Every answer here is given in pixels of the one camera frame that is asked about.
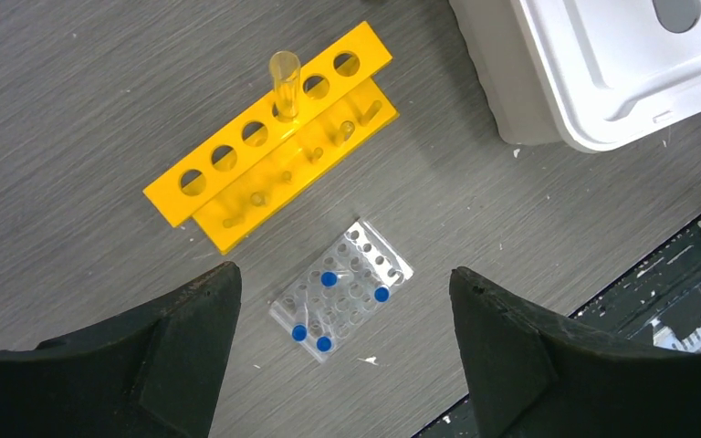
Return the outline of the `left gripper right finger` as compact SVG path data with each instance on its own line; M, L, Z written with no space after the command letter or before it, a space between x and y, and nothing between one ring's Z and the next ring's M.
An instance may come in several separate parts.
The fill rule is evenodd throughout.
M460 266L449 296L482 437L701 437L701 353L592 328Z

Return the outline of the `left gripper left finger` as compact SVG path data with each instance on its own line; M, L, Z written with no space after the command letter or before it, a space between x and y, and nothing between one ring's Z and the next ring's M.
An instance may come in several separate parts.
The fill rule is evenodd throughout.
M0 350L0 437L205 437L241 308L224 262L32 350Z

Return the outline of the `blue capped tube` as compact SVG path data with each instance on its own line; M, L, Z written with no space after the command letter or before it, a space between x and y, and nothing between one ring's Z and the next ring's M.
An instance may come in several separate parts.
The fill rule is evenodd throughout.
M386 302L390 298L390 290L388 287L377 287L373 296L379 303Z
M306 304L297 304L294 313L294 324L291 330L291 337L296 342L304 341L308 334L308 307Z
M324 270L319 280L325 288L344 287L353 279L353 273L347 269Z
M330 331L321 334L316 340L316 348L319 353L326 354L332 351L334 339Z

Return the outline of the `white rectangular tray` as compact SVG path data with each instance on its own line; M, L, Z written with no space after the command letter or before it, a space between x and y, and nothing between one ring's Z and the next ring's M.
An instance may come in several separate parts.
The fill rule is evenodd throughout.
M701 112L701 1L667 30L652 1L513 1L557 133L613 151Z

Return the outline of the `clear glass test tube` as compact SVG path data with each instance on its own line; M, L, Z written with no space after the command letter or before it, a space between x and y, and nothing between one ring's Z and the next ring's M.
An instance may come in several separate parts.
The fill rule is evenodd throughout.
M355 131L355 124L350 121L350 120L345 120L343 121L340 126L338 127L338 130L335 134L334 137L334 144L337 147L342 147L352 136L353 132Z
M291 121L298 115L301 70L298 56L290 51L278 51L270 58L268 68L277 116L283 121Z

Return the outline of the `beige plastic bin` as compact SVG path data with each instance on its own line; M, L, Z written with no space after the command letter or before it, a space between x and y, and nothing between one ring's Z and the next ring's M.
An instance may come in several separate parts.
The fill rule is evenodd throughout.
M501 139L525 146L560 142L510 1L450 0Z

